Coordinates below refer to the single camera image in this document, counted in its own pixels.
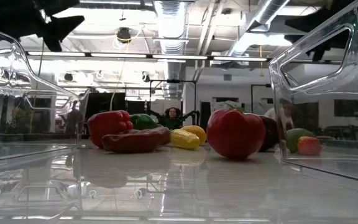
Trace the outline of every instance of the ventilation duct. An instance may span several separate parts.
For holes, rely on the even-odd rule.
[[[251,19],[246,32],[233,44],[226,56],[240,57],[252,45],[255,34],[247,31],[258,28],[258,31],[269,31],[270,22],[276,17],[278,12],[287,5],[290,0],[262,0],[254,17]]]
[[[161,40],[163,54],[180,55],[184,53],[185,42],[181,39],[185,36],[185,23],[188,2],[181,1],[154,1],[155,12],[158,15],[158,36],[168,38]],[[184,63],[164,62],[165,79],[184,79]],[[166,84],[169,90],[169,98],[181,96],[183,85]]]
[[[149,0],[80,0],[80,3],[74,7],[85,9],[154,11],[153,2]]]

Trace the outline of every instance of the ceiling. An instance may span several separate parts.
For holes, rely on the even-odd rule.
[[[187,10],[185,54],[197,54],[197,47],[200,42],[203,30],[203,18],[210,5],[210,0],[198,0],[191,3]],[[272,22],[270,31],[272,34],[304,34],[298,30],[283,25],[285,16],[302,16],[314,12],[318,7],[323,6],[326,0],[292,0],[278,14]],[[204,46],[206,54],[213,52],[225,52],[238,38],[239,24],[249,20],[257,9],[257,0],[226,0],[224,9],[230,9],[229,14],[213,14],[209,23],[209,31],[214,29],[213,39],[206,45],[208,35],[205,37]],[[115,52],[115,53],[137,53],[137,54],[160,54],[160,42],[155,41],[158,37],[157,17],[152,11],[121,10],[121,9],[95,9],[95,8],[71,8],[56,15],[56,17],[67,17],[82,15],[85,21],[80,24],[62,42],[65,52]],[[129,27],[132,40],[129,44],[121,44],[116,39],[116,33],[120,27]],[[22,37],[20,39],[26,51],[48,51],[43,44],[42,38],[36,35]],[[247,54],[253,57],[274,57],[281,53],[288,46],[276,46],[266,43],[257,47],[249,47]],[[340,59],[343,55],[341,50],[333,50],[326,56],[330,59]],[[45,57],[40,66],[40,57],[29,57],[30,65],[35,73],[57,74],[57,82],[63,86],[96,86],[109,91],[115,86],[131,86],[148,88],[149,83],[142,81],[144,74],[150,75],[151,79],[162,79],[163,63],[158,61],[132,61],[132,60],[74,60],[72,58]],[[194,74],[194,63],[186,63],[187,77]],[[253,69],[246,72],[240,69],[222,70],[221,68],[206,68],[203,70],[200,84],[227,84],[221,78],[224,73],[233,73],[234,77],[246,73],[248,78],[243,77],[244,83],[258,82],[265,83],[269,79],[269,72],[266,63],[261,65],[252,63]],[[64,79],[66,73],[78,75],[73,82]]]

